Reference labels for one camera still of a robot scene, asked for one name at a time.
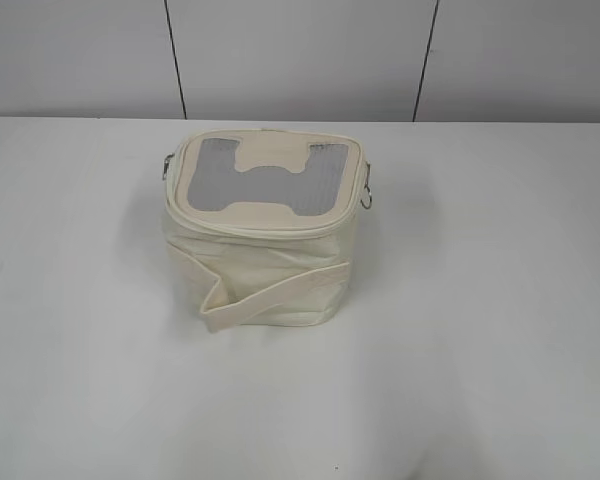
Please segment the white wall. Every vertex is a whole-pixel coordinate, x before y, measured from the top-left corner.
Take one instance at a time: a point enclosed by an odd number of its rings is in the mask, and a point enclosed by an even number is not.
[[[407,120],[434,0],[169,0],[189,118]]]
[[[0,0],[0,115],[182,118],[160,0]]]
[[[600,0],[441,0],[417,119],[600,122]]]

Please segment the metal clasp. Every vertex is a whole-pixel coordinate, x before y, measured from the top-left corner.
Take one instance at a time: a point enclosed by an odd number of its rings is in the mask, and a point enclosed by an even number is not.
[[[171,159],[173,158],[173,153],[170,153],[164,158],[164,168],[162,170],[162,180],[167,179],[167,171],[169,171],[169,164],[171,163]]]
[[[371,205],[373,205],[373,197],[371,196],[371,188],[369,187],[369,178],[371,178],[371,164],[367,163],[367,179],[364,181],[364,191],[367,193],[366,201],[365,199],[360,199],[360,205],[365,210],[369,210]]]

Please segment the cream bag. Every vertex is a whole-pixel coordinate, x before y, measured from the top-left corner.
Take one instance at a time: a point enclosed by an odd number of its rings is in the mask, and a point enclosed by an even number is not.
[[[209,330],[333,316],[369,169],[350,138],[278,130],[194,135],[167,157],[163,230]]]

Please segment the zipper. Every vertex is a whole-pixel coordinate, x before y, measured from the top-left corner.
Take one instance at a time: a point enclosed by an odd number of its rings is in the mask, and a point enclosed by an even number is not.
[[[175,202],[175,185],[177,177],[182,167],[182,149],[188,143],[185,140],[180,144],[175,154],[168,155],[165,158],[163,179],[166,180],[166,207],[171,218],[181,227],[194,230],[203,234],[224,235],[231,237],[253,238],[260,240],[289,240],[289,239],[311,239],[329,235],[338,230],[343,224],[351,219],[358,203],[361,203],[365,209],[371,208],[371,191],[369,189],[369,175],[371,173],[371,164],[364,159],[364,152],[360,146],[360,156],[362,161],[358,162],[354,177],[354,192],[346,211],[336,221],[323,225],[321,227],[302,229],[302,230],[256,230],[238,227],[226,227],[217,224],[210,224],[204,221],[191,221],[179,208]],[[366,203],[362,200],[362,192],[367,192]]]

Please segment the bag lid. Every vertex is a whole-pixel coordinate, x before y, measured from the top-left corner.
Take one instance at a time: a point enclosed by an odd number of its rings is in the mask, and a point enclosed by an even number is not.
[[[205,228],[308,230],[355,211],[367,174],[349,138],[279,130],[222,130],[185,140],[168,203]]]

